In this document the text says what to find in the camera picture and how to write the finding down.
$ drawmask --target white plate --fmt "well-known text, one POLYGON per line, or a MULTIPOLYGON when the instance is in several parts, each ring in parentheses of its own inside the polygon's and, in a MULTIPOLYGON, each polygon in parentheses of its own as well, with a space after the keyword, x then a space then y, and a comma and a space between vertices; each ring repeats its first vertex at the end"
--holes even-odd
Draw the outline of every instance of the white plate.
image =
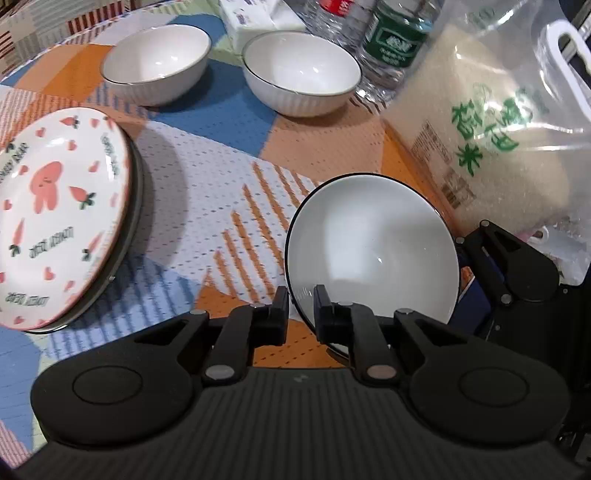
POLYGON ((134 237, 135 229, 138 226, 144 194, 144 167, 142 164, 142 158, 139 155, 138 148, 127 135, 126 140, 131 155, 133 171, 131 188, 129 191, 129 205, 125 212, 125 217, 121 222, 121 232, 117 237, 109 259, 105 262, 105 265, 101 268, 99 274, 84 295, 82 295, 78 302, 75 305, 72 305, 64 315, 60 316, 55 322, 51 322, 44 327, 27 330, 27 333, 50 333, 68 326, 86 310, 92 307, 93 303, 97 301, 100 295, 109 286, 109 283, 115 279, 114 275, 125 258, 127 250, 129 250, 129 245, 134 237))
POLYGON ((53 112, 0 154, 0 325, 51 323, 109 257, 126 210, 122 131, 90 108, 53 112))

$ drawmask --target bag handle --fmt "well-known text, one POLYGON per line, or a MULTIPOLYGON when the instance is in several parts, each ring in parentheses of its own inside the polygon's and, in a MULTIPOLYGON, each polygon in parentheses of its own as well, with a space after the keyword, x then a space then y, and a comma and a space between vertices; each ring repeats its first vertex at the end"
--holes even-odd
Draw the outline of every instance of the bag handle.
POLYGON ((579 104, 581 111, 591 122, 591 107, 589 106, 587 99, 577 79, 574 77, 573 72, 570 70, 569 64, 562 56, 560 47, 558 46, 558 40, 563 35, 568 35, 576 48, 576 53, 583 59, 587 72, 591 75, 591 51, 585 44, 583 37, 579 34, 578 30, 566 20, 556 20, 546 27, 546 42, 548 44, 548 50, 550 56, 554 59, 558 68, 562 72, 564 79, 570 86, 571 91, 577 103, 579 104))

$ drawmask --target blue patch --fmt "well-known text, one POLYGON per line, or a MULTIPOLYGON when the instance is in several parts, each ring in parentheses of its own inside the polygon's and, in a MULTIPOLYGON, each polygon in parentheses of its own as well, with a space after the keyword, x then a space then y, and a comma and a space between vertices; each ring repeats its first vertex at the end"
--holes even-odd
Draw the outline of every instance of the blue patch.
POLYGON ((50 334, 47 353, 62 360, 171 319, 191 310, 198 293, 197 283, 129 252, 96 303, 71 326, 50 334))
POLYGON ((31 386, 37 377, 41 352, 26 334, 0 331, 0 420, 25 447, 33 449, 31 386))
POLYGON ((33 65, 35 65, 37 61, 32 61, 29 65, 24 66, 18 72, 13 73, 8 77, 6 80, 2 82, 2 85, 7 85, 9 87, 14 87, 17 82, 28 72, 33 65))
POLYGON ((276 116, 252 94, 239 67, 209 60, 199 82, 153 120, 257 157, 276 116))
POLYGON ((176 25, 191 25, 192 27, 205 30, 212 39, 212 46, 226 34, 226 28, 223 26, 222 20, 208 14, 181 15, 168 23, 176 25))

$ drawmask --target plastic bottle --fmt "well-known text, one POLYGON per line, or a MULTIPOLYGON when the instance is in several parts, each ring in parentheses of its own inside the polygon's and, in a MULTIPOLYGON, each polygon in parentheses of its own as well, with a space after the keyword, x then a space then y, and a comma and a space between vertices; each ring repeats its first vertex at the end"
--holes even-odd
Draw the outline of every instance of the plastic bottle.
POLYGON ((354 53, 359 47, 363 34, 372 19, 372 11, 376 3, 377 0, 356 0, 349 7, 343 28, 336 39, 336 42, 348 52, 354 53))
POLYGON ((318 0, 304 0, 302 8, 295 11, 306 24, 308 30, 313 31, 316 27, 316 11, 318 10, 318 0))
POLYGON ((394 96, 442 5, 443 0, 378 0, 357 50, 363 70, 358 96, 375 103, 394 96))
POLYGON ((352 3, 353 0, 320 0, 313 33, 327 40, 335 41, 352 3))

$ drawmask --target table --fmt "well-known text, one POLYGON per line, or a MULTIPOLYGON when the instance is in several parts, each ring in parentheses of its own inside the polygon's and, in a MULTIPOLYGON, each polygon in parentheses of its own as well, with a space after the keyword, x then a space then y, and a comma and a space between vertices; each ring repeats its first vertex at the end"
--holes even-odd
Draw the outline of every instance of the table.
MULTIPOLYGON (((137 234, 99 301, 49 335, 0 331, 0 456, 11 466, 45 443, 28 395, 36 376, 54 362, 194 305, 215 317, 240 304, 270 302, 285 284, 290 220, 322 181, 372 171, 429 196, 375 107, 352 100, 324 118, 287 119, 256 99, 239 65, 217 12, 206 0, 183 0, 83 31, 1 83, 2 145, 49 112, 89 106, 130 134, 149 171, 137 234), (165 107, 121 101, 101 81, 102 59, 126 36, 168 23, 194 25, 211 36, 204 77, 165 107)), ((295 312, 292 318, 286 345, 257 349, 255 364, 338 367, 295 312)))

